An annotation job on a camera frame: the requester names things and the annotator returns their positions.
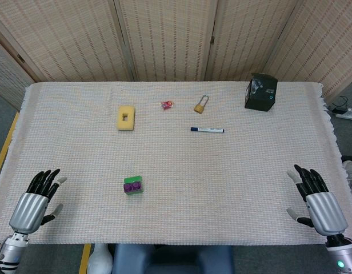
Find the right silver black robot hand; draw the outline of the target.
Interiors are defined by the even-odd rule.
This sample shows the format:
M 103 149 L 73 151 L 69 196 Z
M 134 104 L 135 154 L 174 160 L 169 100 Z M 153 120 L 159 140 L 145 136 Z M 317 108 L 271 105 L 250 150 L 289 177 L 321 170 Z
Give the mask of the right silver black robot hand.
M 309 217 L 302 217 L 291 208 L 286 210 L 289 216 L 298 223 L 314 228 L 322 236 L 344 233 L 348 223 L 336 197 L 329 191 L 321 175 L 297 164 L 294 168 L 295 172 L 288 170 L 287 174 L 302 196 Z

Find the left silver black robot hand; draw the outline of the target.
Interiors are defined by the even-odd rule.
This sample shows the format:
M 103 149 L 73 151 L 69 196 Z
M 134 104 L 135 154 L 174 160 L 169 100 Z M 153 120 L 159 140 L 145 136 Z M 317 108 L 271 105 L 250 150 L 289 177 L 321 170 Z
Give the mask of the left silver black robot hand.
M 46 214 L 54 194 L 67 180 L 66 177 L 55 180 L 59 172 L 59 169 L 41 171 L 33 177 L 26 192 L 19 198 L 10 219 L 9 226 L 14 232 L 24 235 L 32 234 L 61 213 L 63 204 L 57 205 L 52 213 Z

